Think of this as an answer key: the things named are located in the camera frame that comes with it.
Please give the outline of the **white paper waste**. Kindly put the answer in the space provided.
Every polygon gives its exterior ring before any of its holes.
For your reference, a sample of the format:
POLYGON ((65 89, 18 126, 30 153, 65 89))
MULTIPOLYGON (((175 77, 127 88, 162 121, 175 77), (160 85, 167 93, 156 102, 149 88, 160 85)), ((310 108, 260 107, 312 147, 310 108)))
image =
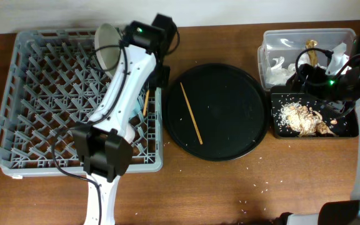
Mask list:
MULTIPOLYGON (((271 89, 273 86, 285 85, 286 81, 296 72, 295 60, 301 49, 292 49, 291 51, 280 52, 275 55, 260 47, 258 49, 258 69, 261 78, 261 84, 266 89, 271 89)), ((340 69, 349 60, 347 55, 347 44, 342 42, 332 49, 334 53, 331 59, 328 59, 320 52, 316 52, 317 63, 313 64, 314 67, 324 69, 326 75, 336 75, 340 69)), ((311 57, 309 53, 304 53, 298 66, 302 64, 311 64, 311 57)))

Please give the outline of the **brown food wrapper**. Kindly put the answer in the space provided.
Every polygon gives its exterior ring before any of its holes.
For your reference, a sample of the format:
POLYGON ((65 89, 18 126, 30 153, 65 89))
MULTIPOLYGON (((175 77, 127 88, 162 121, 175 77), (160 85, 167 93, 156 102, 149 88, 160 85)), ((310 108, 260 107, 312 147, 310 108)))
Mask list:
MULTIPOLYGON (((318 45, 318 42, 315 40, 306 41, 306 49, 315 48, 318 45)), ((311 50, 307 52, 310 60, 310 65, 317 66, 318 65, 318 56, 315 50, 311 50)))

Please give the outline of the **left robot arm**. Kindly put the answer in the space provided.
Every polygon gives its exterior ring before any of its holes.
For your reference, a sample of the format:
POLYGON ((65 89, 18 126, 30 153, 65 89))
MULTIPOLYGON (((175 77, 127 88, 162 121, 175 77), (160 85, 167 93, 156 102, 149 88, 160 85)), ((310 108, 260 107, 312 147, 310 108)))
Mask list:
POLYGON ((131 22, 123 34, 107 23, 95 33, 97 61, 112 81, 89 121, 72 130, 89 183, 86 224, 115 223, 118 182, 133 156, 131 113, 146 84, 153 88, 167 84, 170 68, 163 61, 172 53, 170 46, 177 35, 173 19, 162 14, 152 24, 131 22))

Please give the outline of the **light blue plastic cup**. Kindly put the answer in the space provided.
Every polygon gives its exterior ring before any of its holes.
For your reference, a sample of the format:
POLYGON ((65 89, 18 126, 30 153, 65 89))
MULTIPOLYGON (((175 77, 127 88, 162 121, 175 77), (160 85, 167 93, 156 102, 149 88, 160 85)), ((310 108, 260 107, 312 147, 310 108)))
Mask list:
POLYGON ((136 117, 139 114, 139 112, 143 112, 144 102, 145 102, 145 94, 140 94, 134 103, 134 107, 129 115, 129 119, 136 117))

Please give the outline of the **food scraps and rice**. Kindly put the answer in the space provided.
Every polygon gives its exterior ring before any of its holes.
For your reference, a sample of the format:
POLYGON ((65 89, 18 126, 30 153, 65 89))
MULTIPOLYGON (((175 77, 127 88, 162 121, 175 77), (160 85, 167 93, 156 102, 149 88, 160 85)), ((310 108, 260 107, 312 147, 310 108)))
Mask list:
POLYGON ((320 112, 298 102, 282 105, 274 122, 280 131, 297 133, 299 138, 318 135, 337 137, 325 123, 320 112))

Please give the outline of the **pink plastic cup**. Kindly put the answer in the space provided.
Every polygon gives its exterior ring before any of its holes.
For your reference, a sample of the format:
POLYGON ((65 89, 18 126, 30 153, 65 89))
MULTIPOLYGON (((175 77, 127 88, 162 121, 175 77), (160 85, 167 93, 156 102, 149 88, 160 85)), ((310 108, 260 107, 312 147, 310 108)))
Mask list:
POLYGON ((124 139, 131 144, 134 141, 135 138, 135 131, 130 123, 127 123, 126 125, 126 133, 124 136, 124 139))

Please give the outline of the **grey round plate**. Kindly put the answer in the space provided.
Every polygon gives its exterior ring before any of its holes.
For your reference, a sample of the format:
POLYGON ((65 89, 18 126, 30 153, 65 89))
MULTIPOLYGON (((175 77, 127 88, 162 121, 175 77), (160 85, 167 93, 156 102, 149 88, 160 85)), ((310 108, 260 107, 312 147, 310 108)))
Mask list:
POLYGON ((121 50, 119 31, 112 25, 104 23, 98 27, 94 37, 97 68, 113 78, 119 62, 121 50))

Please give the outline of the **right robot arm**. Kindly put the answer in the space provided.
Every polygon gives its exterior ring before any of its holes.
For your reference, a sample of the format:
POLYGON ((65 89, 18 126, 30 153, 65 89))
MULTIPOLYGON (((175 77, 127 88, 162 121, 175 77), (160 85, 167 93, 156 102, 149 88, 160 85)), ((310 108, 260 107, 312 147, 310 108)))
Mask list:
POLYGON ((325 103, 344 101, 355 110, 359 128, 357 172, 354 189, 348 201, 328 202, 317 214, 285 212, 275 224, 360 224, 360 35, 354 38, 347 61, 334 51, 323 50, 330 59, 327 69, 303 64, 286 81, 292 92, 303 92, 325 103))

